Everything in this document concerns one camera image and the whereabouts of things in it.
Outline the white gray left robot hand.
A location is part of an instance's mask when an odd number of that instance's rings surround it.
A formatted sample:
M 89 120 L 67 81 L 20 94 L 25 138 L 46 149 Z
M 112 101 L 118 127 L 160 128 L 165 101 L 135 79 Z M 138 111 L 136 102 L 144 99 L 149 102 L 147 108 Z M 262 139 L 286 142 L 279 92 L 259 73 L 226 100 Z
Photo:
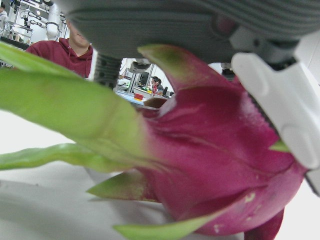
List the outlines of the white gray left robot hand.
M 295 55 L 320 29 L 317 0 L 59 0 L 100 54 L 140 58 L 172 44 L 207 63 L 231 63 L 240 82 L 320 192 L 320 87 Z

